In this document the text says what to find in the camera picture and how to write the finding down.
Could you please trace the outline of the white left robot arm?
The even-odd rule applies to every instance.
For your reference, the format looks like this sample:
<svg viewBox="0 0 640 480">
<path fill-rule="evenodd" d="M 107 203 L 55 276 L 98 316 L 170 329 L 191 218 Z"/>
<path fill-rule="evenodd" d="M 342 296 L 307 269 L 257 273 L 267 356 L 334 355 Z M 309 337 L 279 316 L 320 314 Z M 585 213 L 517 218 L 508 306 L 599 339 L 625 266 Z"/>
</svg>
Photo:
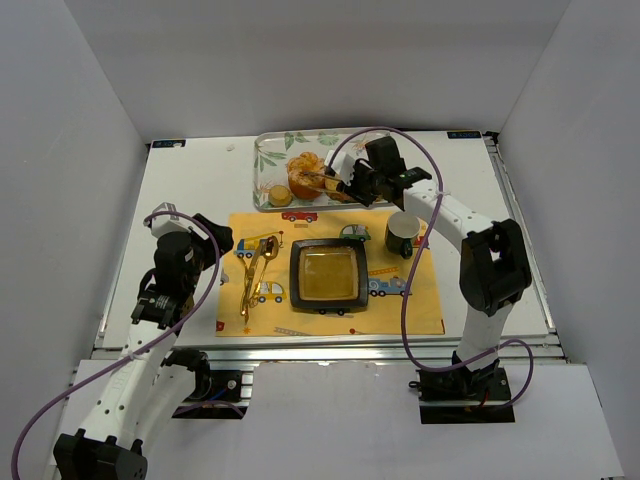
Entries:
<svg viewBox="0 0 640 480">
<path fill-rule="evenodd" d="M 145 478 L 146 456 L 165 423 L 212 386 L 205 353 L 174 345 L 203 302 L 195 295 L 201 274 L 232 250 L 232 230 L 201 214 L 164 211 L 144 223 L 157 241 L 154 266 L 140 282 L 127 341 L 104 389 L 78 429 L 56 440 L 53 457 L 63 479 Z"/>
</svg>

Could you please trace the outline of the large orange sugared bun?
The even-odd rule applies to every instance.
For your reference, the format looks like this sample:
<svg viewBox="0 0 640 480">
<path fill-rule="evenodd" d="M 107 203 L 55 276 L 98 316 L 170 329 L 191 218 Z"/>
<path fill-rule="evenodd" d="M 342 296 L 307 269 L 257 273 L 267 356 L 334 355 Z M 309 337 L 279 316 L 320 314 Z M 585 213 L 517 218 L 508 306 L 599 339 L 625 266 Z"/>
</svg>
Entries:
<svg viewBox="0 0 640 480">
<path fill-rule="evenodd" d="M 324 160 L 312 152 L 303 152 L 287 163 L 289 189 L 302 200 L 319 197 L 324 186 Z"/>
</svg>

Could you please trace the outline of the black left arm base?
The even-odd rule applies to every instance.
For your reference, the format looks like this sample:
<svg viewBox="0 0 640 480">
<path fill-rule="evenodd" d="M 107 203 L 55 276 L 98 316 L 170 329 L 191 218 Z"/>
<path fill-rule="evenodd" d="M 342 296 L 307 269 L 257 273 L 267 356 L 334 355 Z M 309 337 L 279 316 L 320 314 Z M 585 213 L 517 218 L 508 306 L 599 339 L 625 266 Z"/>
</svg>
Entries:
<svg viewBox="0 0 640 480">
<path fill-rule="evenodd" d="M 178 350 L 164 366 L 185 367 L 195 389 L 173 414 L 178 419 L 241 419 L 248 409 L 250 374 L 238 369 L 213 369 L 205 352 Z"/>
</svg>

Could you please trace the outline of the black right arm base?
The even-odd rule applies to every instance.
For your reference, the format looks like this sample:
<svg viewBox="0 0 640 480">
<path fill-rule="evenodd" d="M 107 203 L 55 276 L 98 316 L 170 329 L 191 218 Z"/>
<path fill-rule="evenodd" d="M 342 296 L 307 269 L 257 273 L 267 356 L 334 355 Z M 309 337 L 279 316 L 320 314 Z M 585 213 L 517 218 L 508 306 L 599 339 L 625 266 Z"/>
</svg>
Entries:
<svg viewBox="0 0 640 480">
<path fill-rule="evenodd" d="M 417 394 L 420 421 L 426 425 L 514 423 L 511 389 L 502 367 L 479 374 L 464 369 L 435 373 L 417 371 L 408 383 Z"/>
</svg>

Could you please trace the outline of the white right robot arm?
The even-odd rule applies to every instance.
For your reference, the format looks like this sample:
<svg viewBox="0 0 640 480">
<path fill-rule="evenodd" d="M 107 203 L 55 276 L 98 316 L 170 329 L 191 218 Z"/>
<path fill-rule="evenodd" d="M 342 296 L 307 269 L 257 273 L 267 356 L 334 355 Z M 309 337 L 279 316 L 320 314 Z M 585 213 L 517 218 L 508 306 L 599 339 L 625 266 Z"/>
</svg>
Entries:
<svg viewBox="0 0 640 480">
<path fill-rule="evenodd" d="M 337 174 L 339 191 L 356 202 L 369 206 L 382 198 L 425 221 L 428 232 L 439 233 L 459 253 L 466 320 L 451 366 L 439 372 L 468 384 L 487 378 L 498 368 L 506 320 L 532 283 L 520 225 L 492 220 L 447 194 L 438 170 L 407 167 L 391 136 L 368 142 L 365 150 L 363 159 L 334 150 L 325 167 Z"/>
</svg>

